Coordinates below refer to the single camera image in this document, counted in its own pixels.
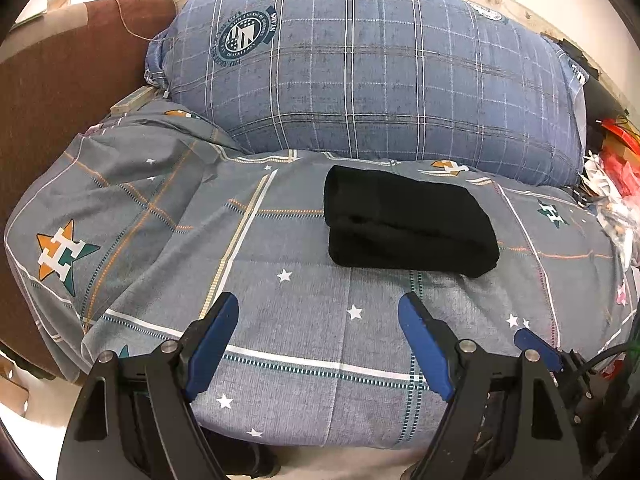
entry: blanket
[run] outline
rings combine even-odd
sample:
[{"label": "blanket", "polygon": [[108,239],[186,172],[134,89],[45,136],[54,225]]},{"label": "blanket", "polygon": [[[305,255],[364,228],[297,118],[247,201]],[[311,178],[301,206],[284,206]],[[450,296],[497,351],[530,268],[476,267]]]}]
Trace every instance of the blanket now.
[{"label": "blanket", "polygon": [[[492,223],[497,267],[469,279],[336,266],[322,209],[336,164],[464,187]],[[235,294],[238,327],[193,409],[207,428],[265,444],[429,443],[445,403],[398,325],[408,291],[487,351],[518,355],[513,335],[527,326],[586,358],[625,340],[638,295],[596,218],[560,189],[452,160],[247,154],[164,99],[78,135],[20,200],[4,241],[70,379],[105,349],[136,355],[178,338],[222,291]]]},{"label": "blanket", "polygon": [[248,153],[452,159],[526,184],[582,171],[588,75],[465,0],[189,0],[146,79]]}]

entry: black cable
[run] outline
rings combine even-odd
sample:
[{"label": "black cable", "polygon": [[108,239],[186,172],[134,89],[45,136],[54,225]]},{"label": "black cable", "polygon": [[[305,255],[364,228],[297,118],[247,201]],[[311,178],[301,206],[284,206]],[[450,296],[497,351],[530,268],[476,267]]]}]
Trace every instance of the black cable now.
[{"label": "black cable", "polygon": [[569,378],[564,382],[564,386],[560,388],[560,391],[563,392],[564,390],[569,388],[570,385],[574,383],[574,381],[577,381],[578,379],[580,379],[580,377],[582,377],[585,373],[591,370],[596,364],[604,361],[604,359],[613,357],[618,354],[622,354],[623,352],[629,352],[630,350],[638,350],[638,349],[640,349],[640,345],[635,341],[631,341],[631,342],[615,345],[615,346],[612,346],[611,348],[607,348],[606,350],[603,350],[598,355],[596,355],[596,357],[585,362],[585,364],[583,364],[573,374],[571,374]]}]

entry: gray bed sheet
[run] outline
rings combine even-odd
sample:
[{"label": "gray bed sheet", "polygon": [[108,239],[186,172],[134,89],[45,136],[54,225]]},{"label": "gray bed sheet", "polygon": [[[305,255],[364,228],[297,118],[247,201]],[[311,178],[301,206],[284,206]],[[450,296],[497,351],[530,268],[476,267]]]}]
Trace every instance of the gray bed sheet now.
[{"label": "gray bed sheet", "polygon": [[[337,267],[322,211],[334,164],[465,187],[491,219],[497,267],[475,280]],[[208,428],[265,444],[429,443],[445,404],[398,326],[407,291],[488,351],[518,354],[514,332],[529,326],[588,358],[625,340],[637,302],[595,217],[559,189],[452,161],[245,155],[162,99],[78,135],[22,197],[4,240],[70,379],[105,349],[136,355],[179,337],[234,293],[238,327],[193,409]]]}]

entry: black folded cloth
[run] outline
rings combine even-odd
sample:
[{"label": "black folded cloth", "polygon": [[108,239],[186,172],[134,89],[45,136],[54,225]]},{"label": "black folded cloth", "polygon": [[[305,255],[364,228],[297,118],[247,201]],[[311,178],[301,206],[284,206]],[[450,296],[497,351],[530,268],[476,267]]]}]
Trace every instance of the black folded cloth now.
[{"label": "black folded cloth", "polygon": [[459,272],[477,278],[500,253],[464,187],[333,166],[324,182],[329,256],[340,266]]}]

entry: brown sofa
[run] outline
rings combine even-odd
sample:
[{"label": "brown sofa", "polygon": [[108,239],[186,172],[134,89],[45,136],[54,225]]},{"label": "brown sofa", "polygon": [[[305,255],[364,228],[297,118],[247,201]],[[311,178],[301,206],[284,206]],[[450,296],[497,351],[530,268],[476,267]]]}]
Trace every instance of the brown sofa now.
[{"label": "brown sofa", "polygon": [[[172,0],[98,0],[16,28],[0,45],[0,230],[21,195],[78,132],[144,84],[148,41],[175,17]],[[0,255],[0,342],[61,376]]]}]

